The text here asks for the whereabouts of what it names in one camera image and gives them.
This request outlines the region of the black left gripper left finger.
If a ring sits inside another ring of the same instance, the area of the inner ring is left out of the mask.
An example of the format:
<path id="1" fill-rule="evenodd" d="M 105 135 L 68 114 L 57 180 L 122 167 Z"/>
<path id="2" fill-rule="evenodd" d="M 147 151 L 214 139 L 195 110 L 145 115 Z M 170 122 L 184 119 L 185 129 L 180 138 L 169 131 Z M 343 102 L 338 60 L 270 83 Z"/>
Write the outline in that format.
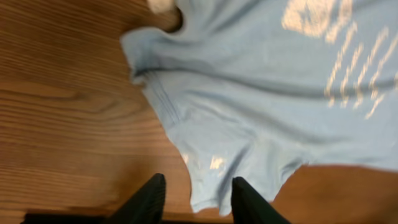
<path id="1" fill-rule="evenodd" d="M 160 224 L 165 205 L 166 182 L 163 174 L 153 175 L 104 224 Z"/>

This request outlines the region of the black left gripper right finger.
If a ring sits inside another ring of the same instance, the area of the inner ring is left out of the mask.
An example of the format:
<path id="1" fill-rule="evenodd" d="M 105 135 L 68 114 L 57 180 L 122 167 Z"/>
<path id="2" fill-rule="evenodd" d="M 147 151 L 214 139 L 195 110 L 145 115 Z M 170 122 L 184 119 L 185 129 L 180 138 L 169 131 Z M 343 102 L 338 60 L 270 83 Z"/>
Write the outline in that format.
<path id="1" fill-rule="evenodd" d="M 232 181 L 234 224 L 290 224 L 244 178 Z"/>

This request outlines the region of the light blue printed t-shirt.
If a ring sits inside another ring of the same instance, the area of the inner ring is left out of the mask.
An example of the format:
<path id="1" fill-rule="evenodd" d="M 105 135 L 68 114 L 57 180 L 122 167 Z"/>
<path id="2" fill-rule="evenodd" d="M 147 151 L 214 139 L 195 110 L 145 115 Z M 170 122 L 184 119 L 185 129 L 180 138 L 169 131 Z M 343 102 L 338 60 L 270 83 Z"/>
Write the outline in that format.
<path id="1" fill-rule="evenodd" d="M 194 212 L 266 200 L 304 165 L 397 170 L 397 0 L 176 1 L 183 24 L 129 31 L 134 83 L 179 150 Z"/>

